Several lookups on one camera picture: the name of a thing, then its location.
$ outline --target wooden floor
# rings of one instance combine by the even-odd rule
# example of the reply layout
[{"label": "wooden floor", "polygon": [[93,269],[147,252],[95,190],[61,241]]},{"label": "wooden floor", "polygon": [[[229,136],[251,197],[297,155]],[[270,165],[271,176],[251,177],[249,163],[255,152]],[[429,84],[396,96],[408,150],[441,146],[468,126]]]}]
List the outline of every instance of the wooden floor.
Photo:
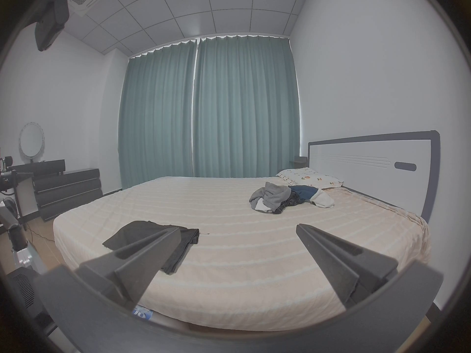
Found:
[{"label": "wooden floor", "polygon": [[[25,232],[28,240],[32,242],[33,246],[39,253],[48,269],[52,269],[59,264],[64,264],[64,259],[56,247],[54,242],[54,232],[52,231],[53,221],[43,222],[41,218],[37,218],[28,222],[27,232]],[[11,242],[6,233],[0,235],[0,264],[3,271],[8,274],[15,269],[13,261],[13,254],[11,253]],[[424,332],[430,322],[427,318],[420,322],[415,331],[409,336],[404,344],[397,350],[398,353],[405,352],[406,349],[417,339],[422,332]],[[198,327],[195,330],[200,332],[211,331],[212,328]]]}]

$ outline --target striped bedsheet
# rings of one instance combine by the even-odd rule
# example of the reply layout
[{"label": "striped bedsheet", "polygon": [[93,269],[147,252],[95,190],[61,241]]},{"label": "striped bedsheet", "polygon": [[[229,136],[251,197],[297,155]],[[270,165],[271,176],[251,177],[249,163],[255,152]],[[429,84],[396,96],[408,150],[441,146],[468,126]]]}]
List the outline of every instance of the striped bedsheet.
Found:
[{"label": "striped bedsheet", "polygon": [[426,222],[413,213],[352,193],[327,190],[331,209],[304,203],[280,215],[248,199],[280,178],[163,177],[72,209],[54,221],[67,265],[103,255],[102,242],[133,220],[200,229],[173,275],[157,273],[139,304],[172,318],[214,328],[274,331],[301,328],[344,311],[296,235],[313,225],[392,256],[401,270],[430,256]]}]

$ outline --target green curtain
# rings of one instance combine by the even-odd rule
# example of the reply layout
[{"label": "green curtain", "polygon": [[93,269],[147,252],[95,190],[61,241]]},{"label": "green curtain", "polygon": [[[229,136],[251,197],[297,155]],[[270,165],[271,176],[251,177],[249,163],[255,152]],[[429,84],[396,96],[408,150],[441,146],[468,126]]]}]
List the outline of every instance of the green curtain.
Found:
[{"label": "green curtain", "polygon": [[191,98],[196,43],[135,57],[124,80],[118,129],[123,189],[193,175]]},{"label": "green curtain", "polygon": [[299,155],[299,100],[288,39],[202,40],[196,63],[197,177],[268,177]]}]

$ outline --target white garment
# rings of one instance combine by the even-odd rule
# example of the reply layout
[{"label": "white garment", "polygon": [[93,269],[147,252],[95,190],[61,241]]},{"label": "white garment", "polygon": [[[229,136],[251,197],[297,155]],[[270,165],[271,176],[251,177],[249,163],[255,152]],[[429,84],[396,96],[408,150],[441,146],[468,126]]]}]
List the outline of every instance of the white garment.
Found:
[{"label": "white garment", "polygon": [[263,198],[262,197],[257,202],[257,205],[255,206],[255,210],[258,210],[258,211],[264,212],[264,213],[273,212],[273,210],[271,210],[271,208],[268,208],[265,204],[263,204]]},{"label": "white garment", "polygon": [[328,195],[327,192],[322,191],[320,188],[310,199],[311,203],[315,204],[317,207],[321,208],[332,208],[333,199]]}]

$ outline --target white wall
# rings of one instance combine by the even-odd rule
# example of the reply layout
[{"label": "white wall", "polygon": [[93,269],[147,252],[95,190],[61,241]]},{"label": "white wall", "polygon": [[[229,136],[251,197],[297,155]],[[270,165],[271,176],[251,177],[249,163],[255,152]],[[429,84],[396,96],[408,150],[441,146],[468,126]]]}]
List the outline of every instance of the white wall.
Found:
[{"label": "white wall", "polygon": [[[111,139],[112,134],[102,134],[99,139],[101,117],[106,116],[102,109],[111,109],[110,119],[119,111],[124,73],[122,66],[111,67],[117,59],[127,65],[127,57],[118,50],[104,56],[66,32],[48,50],[40,52],[34,40],[34,25],[22,30],[0,70],[1,156],[12,156],[14,165],[28,162],[20,156],[18,137],[21,128],[34,121],[45,136],[44,151],[35,161],[65,159],[66,170],[103,165],[100,173],[104,185],[116,185],[116,180],[109,181],[106,175],[106,166],[114,158],[107,162],[103,154],[99,162],[99,151],[90,150],[90,138],[96,134],[92,141],[100,142],[102,153],[113,151],[107,145],[117,153],[117,139]],[[103,124],[114,129],[117,137],[117,117],[115,125],[106,118]],[[116,178],[116,168],[111,168]],[[120,184],[119,168],[117,171]],[[22,182],[18,192],[23,214],[36,211],[31,180]]]},{"label": "white wall", "polygon": [[440,133],[429,226],[443,307],[471,250],[471,73],[450,30],[427,0],[306,0],[291,47],[303,155],[309,141]]}]

